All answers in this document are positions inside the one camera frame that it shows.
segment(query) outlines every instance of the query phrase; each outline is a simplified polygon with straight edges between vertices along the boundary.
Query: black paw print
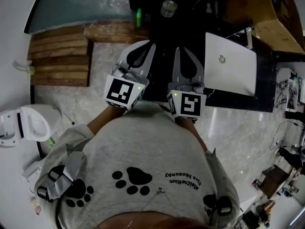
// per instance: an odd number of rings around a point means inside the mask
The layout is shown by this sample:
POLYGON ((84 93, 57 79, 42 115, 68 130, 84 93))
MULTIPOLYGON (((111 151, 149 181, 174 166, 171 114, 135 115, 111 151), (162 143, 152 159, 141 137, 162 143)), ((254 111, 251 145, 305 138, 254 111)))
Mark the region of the black paw print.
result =
MULTIPOLYGON (((88 186, 87 192, 93 194, 93 187, 88 186)), ((91 200, 91 196, 86 194, 86 186, 83 180, 77 179, 73 182, 73 184, 67 189, 65 195, 70 198, 76 198, 78 201, 76 202, 78 207, 83 207, 84 202, 81 200, 84 198, 85 202, 89 202, 91 200)), ((75 202, 72 199, 67 199, 66 203, 69 207, 75 207, 75 202)))
MULTIPOLYGON (((135 185, 144 185, 150 183, 153 177, 150 174, 145 173, 144 171, 140 170, 139 168, 129 167, 127 168, 127 173, 129 177, 129 181, 134 185, 127 188, 127 193, 129 195, 133 195, 138 191, 138 187, 135 185)), ((112 174, 113 179, 121 179, 123 173, 121 171, 116 171, 112 174)), ((125 180, 119 180, 115 184, 117 188, 123 188, 126 186, 125 180)), ((145 196, 149 194, 150 189, 148 186, 144 186, 140 189, 140 194, 145 196)))

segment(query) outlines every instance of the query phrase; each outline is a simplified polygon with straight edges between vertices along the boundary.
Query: wooden pallet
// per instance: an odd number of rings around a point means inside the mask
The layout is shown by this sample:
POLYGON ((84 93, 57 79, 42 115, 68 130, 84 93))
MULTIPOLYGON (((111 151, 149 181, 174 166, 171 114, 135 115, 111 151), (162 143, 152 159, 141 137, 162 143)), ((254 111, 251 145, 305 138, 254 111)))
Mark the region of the wooden pallet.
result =
POLYGON ((84 28, 70 26, 32 36, 31 85, 89 86, 93 42, 83 35, 84 28))
POLYGON ((137 28, 133 21, 99 21, 86 26, 84 36, 93 42, 133 44, 148 40, 148 27, 137 28))
POLYGON ((31 85, 89 86, 93 42, 133 44, 148 39, 148 27, 132 21, 99 21, 32 36, 28 60, 31 85))

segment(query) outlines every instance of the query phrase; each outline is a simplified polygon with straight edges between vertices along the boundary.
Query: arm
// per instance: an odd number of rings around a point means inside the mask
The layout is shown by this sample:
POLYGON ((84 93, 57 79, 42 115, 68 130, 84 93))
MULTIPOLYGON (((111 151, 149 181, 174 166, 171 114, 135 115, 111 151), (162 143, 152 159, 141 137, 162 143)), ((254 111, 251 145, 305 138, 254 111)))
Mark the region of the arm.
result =
POLYGON ((194 124, 192 123, 191 120, 186 120, 186 119, 175 119, 176 124, 178 124, 179 126, 185 128, 186 130, 188 130, 189 132, 191 132, 196 139, 198 140, 198 142, 200 143, 201 147, 203 148, 204 152, 207 151, 207 147, 204 144, 203 140, 201 139, 201 137, 199 136, 194 124))
POLYGON ((220 215, 218 217, 218 228, 231 228, 239 216, 240 208, 238 194, 233 183, 229 179, 223 166, 216 157, 215 151, 212 154, 210 151, 207 150, 206 145, 200 138, 192 121, 186 119, 175 119, 175 122, 181 127, 190 131, 196 137, 201 147, 203 148, 217 187, 217 200, 223 201, 221 199, 223 199, 224 197, 230 199, 230 202, 232 204, 231 213, 229 215, 220 215))
POLYGON ((298 176, 301 174, 302 169, 303 169, 303 167, 298 168, 298 169, 296 170, 296 173, 294 174, 293 178, 298 177, 298 176))
POLYGON ((92 120, 87 126, 94 135, 111 120, 121 117, 125 113, 125 110, 108 106, 99 116, 92 120))

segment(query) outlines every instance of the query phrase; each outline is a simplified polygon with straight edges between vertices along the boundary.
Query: marble floor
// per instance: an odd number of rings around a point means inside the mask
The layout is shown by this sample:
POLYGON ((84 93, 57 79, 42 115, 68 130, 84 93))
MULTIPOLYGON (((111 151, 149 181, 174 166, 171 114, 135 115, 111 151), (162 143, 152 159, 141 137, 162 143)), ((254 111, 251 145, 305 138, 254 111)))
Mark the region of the marble floor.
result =
MULTIPOLYGON (((95 43, 90 87, 37 86, 36 103, 61 109, 76 124, 89 123, 107 106, 102 99, 105 80, 126 46, 95 43)), ((283 115, 284 112, 278 109, 273 113, 262 113, 205 107, 203 117, 195 126, 207 147, 211 151, 216 148, 217 156, 237 190, 250 191, 252 182, 273 164, 287 171, 290 169, 285 160, 275 156, 274 150, 269 150, 279 124, 285 121, 283 115)), ((63 126, 53 136, 54 141, 70 126, 71 122, 64 116, 63 126)), ((300 134, 300 127, 287 122, 280 126, 274 142, 284 140, 285 145, 292 146, 298 143, 300 134)))

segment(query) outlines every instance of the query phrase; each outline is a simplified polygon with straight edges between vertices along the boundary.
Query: gray sweatshirt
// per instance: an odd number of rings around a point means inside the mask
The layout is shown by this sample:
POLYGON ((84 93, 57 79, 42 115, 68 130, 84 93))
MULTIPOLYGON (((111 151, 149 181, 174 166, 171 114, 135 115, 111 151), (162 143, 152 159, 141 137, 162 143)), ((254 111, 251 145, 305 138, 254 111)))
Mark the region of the gray sweatshirt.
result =
POLYGON ((65 164, 65 144, 88 138, 76 179, 59 202, 62 228, 93 229, 143 208, 213 228, 234 225, 238 195, 215 153, 204 153, 159 106, 139 104, 96 136, 86 125, 68 129, 46 157, 41 176, 65 164), (156 195, 160 187, 165 194, 156 195))

